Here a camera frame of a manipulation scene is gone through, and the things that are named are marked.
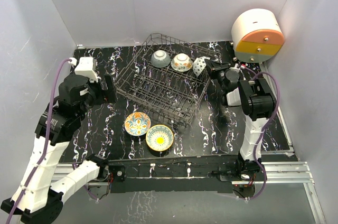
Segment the yellow sun pattern bowl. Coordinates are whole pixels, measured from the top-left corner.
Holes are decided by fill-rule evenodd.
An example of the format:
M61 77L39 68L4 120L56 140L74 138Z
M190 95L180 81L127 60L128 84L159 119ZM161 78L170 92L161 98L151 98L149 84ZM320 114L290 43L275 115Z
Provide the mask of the yellow sun pattern bowl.
M165 125L154 125L146 133L148 147L156 152L167 151L174 142L172 130Z

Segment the grey speckled bowl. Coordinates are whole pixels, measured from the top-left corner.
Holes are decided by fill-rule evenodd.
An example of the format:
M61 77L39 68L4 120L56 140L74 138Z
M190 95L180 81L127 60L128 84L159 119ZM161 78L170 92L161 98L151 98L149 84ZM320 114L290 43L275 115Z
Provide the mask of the grey speckled bowl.
M156 68L163 68L170 64L169 54L164 50L157 50L152 54L151 64Z

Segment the orange flower green leaf bowl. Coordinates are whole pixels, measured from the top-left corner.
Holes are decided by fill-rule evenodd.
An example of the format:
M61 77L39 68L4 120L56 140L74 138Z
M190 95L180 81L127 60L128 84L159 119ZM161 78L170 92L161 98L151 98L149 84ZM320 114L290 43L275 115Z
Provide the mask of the orange flower green leaf bowl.
M180 53L171 60L171 67L178 72L187 72L192 69L193 62L187 54Z

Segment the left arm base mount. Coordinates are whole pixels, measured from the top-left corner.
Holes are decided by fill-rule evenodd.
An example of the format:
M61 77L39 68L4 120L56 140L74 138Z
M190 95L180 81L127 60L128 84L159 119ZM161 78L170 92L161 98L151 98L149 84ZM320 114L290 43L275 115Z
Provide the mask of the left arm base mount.
M123 165L108 166L108 182L124 182L126 177L126 168Z

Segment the grey wire dish rack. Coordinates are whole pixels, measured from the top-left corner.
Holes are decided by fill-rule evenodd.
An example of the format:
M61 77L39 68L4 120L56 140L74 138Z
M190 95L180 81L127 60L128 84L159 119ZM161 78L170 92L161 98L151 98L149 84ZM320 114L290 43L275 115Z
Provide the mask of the grey wire dish rack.
M198 43L152 33L121 69L115 81L120 95L145 108L160 123L186 126L193 120L211 79L205 71L197 77L193 70L178 72L171 66L156 68L151 64L151 56L157 50L166 51L170 58L185 53L192 59L209 57L220 61L222 55L219 50L213 51Z

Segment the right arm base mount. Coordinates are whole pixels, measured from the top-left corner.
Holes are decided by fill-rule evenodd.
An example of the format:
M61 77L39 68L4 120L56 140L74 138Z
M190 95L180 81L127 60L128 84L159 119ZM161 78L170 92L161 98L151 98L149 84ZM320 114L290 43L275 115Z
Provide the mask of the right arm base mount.
M216 170L209 173L210 177L216 177L219 181L245 181L251 182L262 169L257 165L253 166L231 166L230 164L222 164Z

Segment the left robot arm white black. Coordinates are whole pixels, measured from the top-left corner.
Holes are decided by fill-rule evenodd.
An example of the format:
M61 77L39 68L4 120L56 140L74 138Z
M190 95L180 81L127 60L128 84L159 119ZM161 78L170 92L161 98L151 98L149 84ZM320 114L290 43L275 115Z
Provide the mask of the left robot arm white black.
M110 75L99 80L70 74L52 95L35 130L33 152L22 182L1 209L19 215L22 223L52 223L64 203L89 181L104 181L109 175L106 159L92 154L62 179L52 182L59 160L86 113L93 107L116 102L116 88Z

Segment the orange blue floral bowl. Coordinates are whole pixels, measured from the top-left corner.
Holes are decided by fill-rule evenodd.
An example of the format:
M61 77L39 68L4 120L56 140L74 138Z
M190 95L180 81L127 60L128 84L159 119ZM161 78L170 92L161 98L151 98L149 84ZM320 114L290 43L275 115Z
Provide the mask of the orange blue floral bowl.
M134 112L126 118L124 127L131 136L143 136L151 127L151 119L143 112Z

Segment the blue white pattern bowl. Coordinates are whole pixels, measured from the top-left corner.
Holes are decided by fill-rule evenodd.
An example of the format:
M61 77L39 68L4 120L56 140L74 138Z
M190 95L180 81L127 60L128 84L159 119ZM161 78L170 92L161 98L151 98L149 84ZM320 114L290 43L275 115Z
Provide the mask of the blue white pattern bowl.
M196 58L195 61L193 62L193 73L196 77L198 77L204 68L206 67L206 60L210 60L209 57L199 57Z

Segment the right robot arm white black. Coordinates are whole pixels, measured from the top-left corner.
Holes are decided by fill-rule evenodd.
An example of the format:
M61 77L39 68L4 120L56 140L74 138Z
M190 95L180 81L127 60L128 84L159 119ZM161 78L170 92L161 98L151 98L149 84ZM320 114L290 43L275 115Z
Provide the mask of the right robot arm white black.
M242 180L253 177L262 169L261 144L266 126L276 115L278 105L266 79L255 76L241 79L240 69L226 63L206 59L206 70L211 79L216 79L221 88L222 104L240 106L245 115L245 133L234 165L218 175L233 175Z

